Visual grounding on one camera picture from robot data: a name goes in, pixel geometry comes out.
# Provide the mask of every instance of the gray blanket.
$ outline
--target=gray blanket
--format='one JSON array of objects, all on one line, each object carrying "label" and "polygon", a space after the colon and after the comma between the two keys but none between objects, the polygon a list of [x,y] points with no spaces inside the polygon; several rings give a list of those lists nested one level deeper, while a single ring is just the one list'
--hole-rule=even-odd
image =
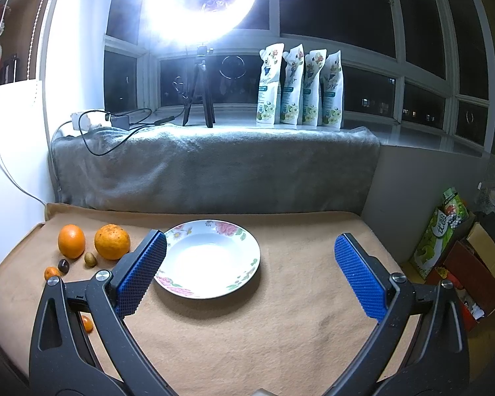
[{"label": "gray blanket", "polygon": [[[85,134],[96,153],[127,131]],[[366,128],[349,132],[146,128],[104,157],[78,137],[52,144],[59,200],[97,210],[248,214],[360,214],[380,154]]]}]

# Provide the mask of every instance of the white plate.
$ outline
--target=white plate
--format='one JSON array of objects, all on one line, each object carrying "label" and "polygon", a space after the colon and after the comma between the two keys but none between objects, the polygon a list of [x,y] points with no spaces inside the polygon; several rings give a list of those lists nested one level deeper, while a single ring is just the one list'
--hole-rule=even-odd
[{"label": "white plate", "polygon": [[175,295],[210,299],[246,284],[260,263],[248,231],[221,220],[183,223],[165,233],[167,256],[154,279]]}]

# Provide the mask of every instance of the white wall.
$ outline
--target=white wall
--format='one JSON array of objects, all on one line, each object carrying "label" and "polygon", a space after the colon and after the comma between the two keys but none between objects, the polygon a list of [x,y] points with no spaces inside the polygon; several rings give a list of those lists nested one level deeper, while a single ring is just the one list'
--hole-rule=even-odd
[{"label": "white wall", "polygon": [[487,157],[382,146],[362,218],[398,262],[414,253],[442,193],[454,186],[473,205]]},{"label": "white wall", "polygon": [[[22,188],[53,202],[41,95],[36,80],[0,86],[0,154]],[[0,170],[0,263],[43,221],[43,205],[20,192]]]},{"label": "white wall", "polygon": [[55,4],[45,65],[49,136],[72,113],[104,109],[104,35],[111,1]]}]

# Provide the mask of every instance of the window sill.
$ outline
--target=window sill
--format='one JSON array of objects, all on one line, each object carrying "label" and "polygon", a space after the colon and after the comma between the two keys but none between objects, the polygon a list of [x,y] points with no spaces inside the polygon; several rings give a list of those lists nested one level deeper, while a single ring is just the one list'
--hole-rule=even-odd
[{"label": "window sill", "polygon": [[[163,117],[177,115],[182,111],[181,106],[158,109],[147,122],[153,122]],[[336,129],[328,126],[295,126],[284,123],[266,125],[257,123],[255,120],[255,109],[248,105],[215,105],[216,124],[213,129],[220,128],[264,128],[264,129],[289,129],[289,130],[317,130],[334,131]],[[134,115],[132,119],[139,120],[140,115]],[[182,115],[172,123],[182,125]],[[191,109],[189,123],[186,128],[201,128],[205,126],[203,108],[194,105]],[[388,117],[375,117],[374,121],[363,120],[362,117],[354,116],[354,112],[345,113],[343,131],[364,126],[368,128],[385,146],[413,147],[418,149],[438,150],[443,152],[465,154],[468,156],[482,157],[485,152],[469,141],[458,137],[449,136],[440,130],[430,129],[428,126],[417,124],[397,124]]]}]

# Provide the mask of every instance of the blue gripper pad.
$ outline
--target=blue gripper pad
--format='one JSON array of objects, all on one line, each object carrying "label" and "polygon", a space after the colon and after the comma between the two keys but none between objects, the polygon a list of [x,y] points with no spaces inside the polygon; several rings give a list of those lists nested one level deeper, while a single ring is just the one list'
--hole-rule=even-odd
[{"label": "blue gripper pad", "polygon": [[116,289],[115,313],[120,319],[134,314],[167,254],[167,239],[158,232]]},{"label": "blue gripper pad", "polygon": [[385,290],[354,246],[343,236],[334,246],[336,261],[368,317],[380,322],[387,314]]}]

